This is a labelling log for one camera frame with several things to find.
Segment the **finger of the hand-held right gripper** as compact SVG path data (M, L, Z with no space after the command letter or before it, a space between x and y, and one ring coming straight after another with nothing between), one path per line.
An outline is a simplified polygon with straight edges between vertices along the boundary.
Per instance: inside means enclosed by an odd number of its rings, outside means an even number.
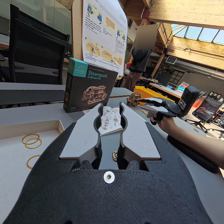
M152 105L162 105L165 99L163 98L144 98L144 99L138 99L138 102L146 103L146 104L152 104Z
M142 110L148 111L147 118L151 118L152 117L151 114L157 114L157 113L162 114L162 116L166 115L166 108L162 106L157 107L154 105L141 105L139 106L139 108L141 108Z

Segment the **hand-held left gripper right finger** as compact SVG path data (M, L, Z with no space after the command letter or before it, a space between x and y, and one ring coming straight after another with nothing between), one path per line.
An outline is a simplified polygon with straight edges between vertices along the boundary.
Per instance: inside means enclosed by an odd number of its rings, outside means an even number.
M161 156L146 121L123 102L119 103L120 134L119 169L125 170L131 161L141 167L144 161L159 161Z

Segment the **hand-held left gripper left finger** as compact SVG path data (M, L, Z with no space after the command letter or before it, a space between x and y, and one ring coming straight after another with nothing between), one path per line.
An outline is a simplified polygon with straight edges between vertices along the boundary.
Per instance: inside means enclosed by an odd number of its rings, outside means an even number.
M99 127L103 115L103 104L99 103L77 122L60 154L60 159L76 160L79 164L88 160L93 169L99 169L102 158Z

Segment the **person's right forearm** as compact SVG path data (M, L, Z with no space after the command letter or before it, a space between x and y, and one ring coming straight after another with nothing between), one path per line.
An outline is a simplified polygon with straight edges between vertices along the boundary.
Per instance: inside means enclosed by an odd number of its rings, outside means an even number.
M187 145L191 149L214 162L218 167L224 169L224 142L218 139L201 136L178 127L173 118L166 119L168 127L166 133L176 140Z

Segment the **assembled wooden mechanical model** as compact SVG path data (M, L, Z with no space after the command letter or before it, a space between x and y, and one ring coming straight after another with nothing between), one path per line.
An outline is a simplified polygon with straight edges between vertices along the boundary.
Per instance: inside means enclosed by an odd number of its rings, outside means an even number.
M132 93L128 98L127 98L127 105L132 104L133 106L137 106L140 104L138 101L141 99L142 94L139 94L138 92Z

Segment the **black model kit box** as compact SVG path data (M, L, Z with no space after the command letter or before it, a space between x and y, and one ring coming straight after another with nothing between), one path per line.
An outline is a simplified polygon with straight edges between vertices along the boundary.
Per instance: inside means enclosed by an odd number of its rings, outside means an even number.
M69 58L63 108L66 113L107 106L118 72Z

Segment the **person's right hand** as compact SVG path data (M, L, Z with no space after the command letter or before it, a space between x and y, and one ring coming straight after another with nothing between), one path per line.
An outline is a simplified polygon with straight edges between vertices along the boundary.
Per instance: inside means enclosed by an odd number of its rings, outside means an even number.
M178 128L178 126L175 124L173 117L172 118L163 117L163 119L160 122L158 122L157 125L162 131L166 132L169 135L174 133Z

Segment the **yellow plastic bin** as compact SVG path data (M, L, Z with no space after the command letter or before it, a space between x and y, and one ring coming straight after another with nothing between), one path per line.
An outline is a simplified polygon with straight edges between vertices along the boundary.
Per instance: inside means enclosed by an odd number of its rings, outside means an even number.
M136 93L136 92L141 94L141 99L158 97L158 98L163 98L163 99L167 99L174 102L172 99L169 99L159 93L156 93L155 91L152 91L149 88L145 88L144 86L135 86L133 93Z

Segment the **long background table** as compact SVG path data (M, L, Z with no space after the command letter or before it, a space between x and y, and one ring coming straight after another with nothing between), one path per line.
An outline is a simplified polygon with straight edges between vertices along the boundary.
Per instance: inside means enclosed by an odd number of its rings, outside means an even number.
M181 93L179 91L172 90L172 89L170 89L168 87L165 87L165 86L162 86L162 85L159 85L159 84L150 83L149 85L152 86L152 87L154 87L154 88L156 88L156 89L159 89L161 91L164 91L167 94L170 94L172 96L175 96L175 97L177 97L179 99L182 97L182 94L183 94L183 93Z

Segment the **stack of colourful trays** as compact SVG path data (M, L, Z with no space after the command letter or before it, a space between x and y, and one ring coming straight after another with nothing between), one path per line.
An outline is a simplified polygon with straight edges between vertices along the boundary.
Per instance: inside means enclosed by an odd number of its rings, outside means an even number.
M182 82L179 86L177 86L177 88L175 89L175 91L178 91L180 93L183 93L185 88L187 88L189 86L188 83L186 82Z

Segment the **open instruction booklet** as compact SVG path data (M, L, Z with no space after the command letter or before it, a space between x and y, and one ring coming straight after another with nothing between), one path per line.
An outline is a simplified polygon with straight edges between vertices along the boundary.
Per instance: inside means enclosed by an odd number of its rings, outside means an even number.
M80 123L82 126L84 126L87 133L96 133L94 120L99 115L97 109L100 105L101 104L99 103L92 109L84 110L84 116L77 121L77 123ZM121 116L119 114L119 108L104 106L101 116L101 125L98 128L100 135L103 136L121 130L123 130L123 128L121 126Z

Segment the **black wheeled office chair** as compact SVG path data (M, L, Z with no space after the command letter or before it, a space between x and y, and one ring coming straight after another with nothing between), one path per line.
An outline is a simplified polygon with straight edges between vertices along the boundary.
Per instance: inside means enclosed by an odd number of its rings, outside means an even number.
M209 130L212 130L212 131L218 131L220 132L220 136L219 138L224 138L224 117L221 118L220 121L218 121L218 127L222 128L221 130L219 129L215 129L215 128L209 128Z
M214 100L210 97L204 99L204 101L200 104L199 108L192 112L192 115L195 116L200 121L193 121L190 119L186 119L187 121L192 121L191 125L200 126L204 133L208 133L208 130L204 127L204 124L211 124L214 122L212 119L213 116L217 115L217 111L222 105L222 102Z

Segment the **black wrist rest pad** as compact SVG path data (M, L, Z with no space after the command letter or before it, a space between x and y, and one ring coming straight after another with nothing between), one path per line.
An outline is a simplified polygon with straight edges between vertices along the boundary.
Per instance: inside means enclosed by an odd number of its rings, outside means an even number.
M195 161L201 167L215 174L221 173L219 167L205 156L201 155L200 153L196 152L195 150L191 149L190 147L186 146L170 135L167 136L167 139L174 147L176 147L179 151Z

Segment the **yellow rubber band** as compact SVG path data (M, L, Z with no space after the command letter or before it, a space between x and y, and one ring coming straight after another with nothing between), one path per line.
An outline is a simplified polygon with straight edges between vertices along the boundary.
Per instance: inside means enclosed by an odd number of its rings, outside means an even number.
M36 157L40 157L40 156L41 156L41 155L34 155L34 156L30 157L30 158L27 160L27 163L26 163L27 167L28 167L29 169L32 169L33 167L31 167L31 166L29 165L30 160L33 159L33 158L36 158Z
M24 142L24 139L25 139L26 137L28 137L28 136L37 136L37 138L36 138L37 140L36 140L35 142L33 142L33 143L25 143L25 142ZM26 144L31 145L31 144L36 143L36 142L38 141L39 138L40 138L40 136L39 136L38 134L35 134L35 133L34 133L34 134L28 134L28 135L25 135L25 136L22 138L22 143L25 144L25 145L26 145Z
M38 147L40 147L42 144L42 140L40 138L30 138L28 139L26 142L25 142L25 147L28 148L28 149L36 149Z

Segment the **black desk divider panel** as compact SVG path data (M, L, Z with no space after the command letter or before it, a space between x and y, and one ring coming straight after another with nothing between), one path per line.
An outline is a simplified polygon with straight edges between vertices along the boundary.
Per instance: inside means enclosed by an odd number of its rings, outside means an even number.
M0 90L0 105L63 101L64 90Z

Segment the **shallow white cardboard tray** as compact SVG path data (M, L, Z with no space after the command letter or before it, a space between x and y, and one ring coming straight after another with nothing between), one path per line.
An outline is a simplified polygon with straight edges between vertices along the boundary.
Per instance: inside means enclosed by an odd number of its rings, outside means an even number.
M4 219L13 208L31 171L26 165L27 160L42 154L63 131L60 120L0 127L0 219ZM36 149L28 149L22 138L34 133L40 136L42 144ZM37 136L28 136L24 142L30 138Z

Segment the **skylight windows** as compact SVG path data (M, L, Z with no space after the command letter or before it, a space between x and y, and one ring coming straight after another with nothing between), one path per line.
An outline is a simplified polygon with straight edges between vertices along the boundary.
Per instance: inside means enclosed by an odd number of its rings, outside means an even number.
M174 37L224 45L224 30L171 24Z

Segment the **black mesh office chair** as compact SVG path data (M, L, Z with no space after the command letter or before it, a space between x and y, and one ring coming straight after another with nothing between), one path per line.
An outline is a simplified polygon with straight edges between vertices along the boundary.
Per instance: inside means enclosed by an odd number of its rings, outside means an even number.
M14 83L62 85L70 35L10 4L9 73Z

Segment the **silver ventilation duct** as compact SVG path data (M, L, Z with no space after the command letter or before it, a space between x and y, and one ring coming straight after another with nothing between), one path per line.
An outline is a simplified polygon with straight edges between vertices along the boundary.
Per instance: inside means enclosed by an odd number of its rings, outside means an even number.
M220 69L212 68L209 66L181 59L176 60L173 66L185 71L189 71L191 73L200 74L205 77L216 79L222 82L224 81L224 71Z

